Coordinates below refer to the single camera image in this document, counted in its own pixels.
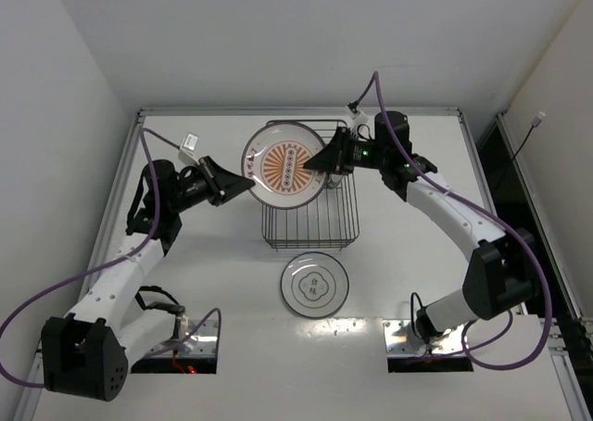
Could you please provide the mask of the orange sunburst plate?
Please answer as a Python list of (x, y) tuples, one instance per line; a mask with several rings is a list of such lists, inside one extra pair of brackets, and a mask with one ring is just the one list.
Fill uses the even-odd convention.
[(298, 121), (270, 121), (246, 143), (242, 175), (255, 182), (251, 195), (275, 209), (309, 204), (325, 188), (328, 175), (305, 163), (325, 148), (321, 137)]

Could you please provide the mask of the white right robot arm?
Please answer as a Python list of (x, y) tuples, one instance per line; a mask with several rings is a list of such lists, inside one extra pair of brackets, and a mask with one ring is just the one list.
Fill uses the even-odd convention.
[(461, 251), (468, 262), (461, 288), (416, 312), (414, 328), (423, 342), (471, 321), (491, 320), (538, 294), (536, 271), (525, 252), (534, 246), (533, 237), (523, 229), (512, 236), (456, 200), (437, 167), (413, 153), (407, 115), (376, 115), (374, 138), (367, 141), (338, 128), (304, 167), (331, 175), (356, 168), (378, 171), (388, 189), (425, 214)]

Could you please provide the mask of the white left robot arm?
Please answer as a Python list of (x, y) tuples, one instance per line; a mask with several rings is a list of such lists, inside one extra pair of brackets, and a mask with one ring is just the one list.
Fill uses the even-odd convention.
[(182, 228), (182, 212), (204, 201), (219, 207), (254, 185), (210, 157), (181, 171), (166, 159), (147, 163), (127, 215), (121, 257), (102, 269), (66, 316), (44, 324), (44, 388), (110, 402), (138, 361), (158, 345), (179, 341), (185, 312), (181, 304), (150, 303), (129, 324), (124, 316), (145, 279), (169, 253)]

